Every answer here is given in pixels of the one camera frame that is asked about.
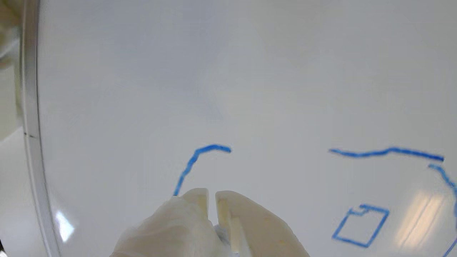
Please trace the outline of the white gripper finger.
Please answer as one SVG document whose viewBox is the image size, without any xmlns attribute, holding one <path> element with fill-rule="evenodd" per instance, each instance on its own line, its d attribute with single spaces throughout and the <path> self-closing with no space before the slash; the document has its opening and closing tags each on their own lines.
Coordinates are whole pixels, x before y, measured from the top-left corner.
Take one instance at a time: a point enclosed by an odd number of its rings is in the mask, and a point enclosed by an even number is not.
<svg viewBox="0 0 457 257">
<path fill-rule="evenodd" d="M 240 257 L 308 257 L 289 225 L 277 215 L 234 191 L 216 193 L 219 227 Z"/>
<path fill-rule="evenodd" d="M 173 196 L 139 225 L 126 230 L 112 257 L 228 257 L 208 218 L 209 192 L 194 188 Z"/>
</svg>

